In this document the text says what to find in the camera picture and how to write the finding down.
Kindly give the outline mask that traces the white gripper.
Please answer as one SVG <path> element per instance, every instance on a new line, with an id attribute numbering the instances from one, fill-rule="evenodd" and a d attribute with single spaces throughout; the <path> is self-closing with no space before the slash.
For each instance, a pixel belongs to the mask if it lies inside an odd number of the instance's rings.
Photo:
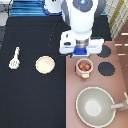
<path id="1" fill-rule="evenodd" d="M 89 57 L 102 51 L 103 38 L 76 39 L 75 34 L 69 30 L 61 34 L 59 52 L 72 57 Z"/>

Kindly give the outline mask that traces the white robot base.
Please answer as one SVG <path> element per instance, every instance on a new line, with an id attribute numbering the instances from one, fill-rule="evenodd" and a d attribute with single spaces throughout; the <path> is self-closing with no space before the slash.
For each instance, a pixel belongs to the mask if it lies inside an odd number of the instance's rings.
<path id="1" fill-rule="evenodd" d="M 59 14 L 62 0 L 44 0 L 44 12 L 46 14 Z"/>

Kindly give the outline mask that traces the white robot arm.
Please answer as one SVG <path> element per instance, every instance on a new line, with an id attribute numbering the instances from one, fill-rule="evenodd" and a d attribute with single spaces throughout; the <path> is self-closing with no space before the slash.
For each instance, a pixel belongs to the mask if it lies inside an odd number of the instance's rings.
<path id="1" fill-rule="evenodd" d="M 62 18 L 70 30 L 61 34 L 59 52 L 72 57 L 99 54 L 103 38 L 92 38 L 94 19 L 104 10 L 106 0 L 62 0 Z"/>

